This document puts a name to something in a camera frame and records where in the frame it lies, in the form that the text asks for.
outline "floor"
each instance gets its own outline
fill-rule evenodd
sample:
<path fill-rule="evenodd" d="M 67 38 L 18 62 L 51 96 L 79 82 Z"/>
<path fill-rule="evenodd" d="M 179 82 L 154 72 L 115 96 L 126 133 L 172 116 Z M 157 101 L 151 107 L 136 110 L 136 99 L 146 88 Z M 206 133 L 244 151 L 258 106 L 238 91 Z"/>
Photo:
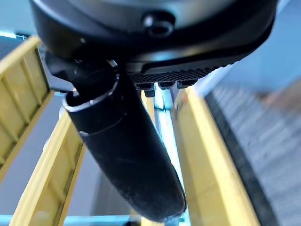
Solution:
<path fill-rule="evenodd" d="M 261 225 L 301 225 L 301 116 L 243 90 L 217 87 L 206 99 Z"/>

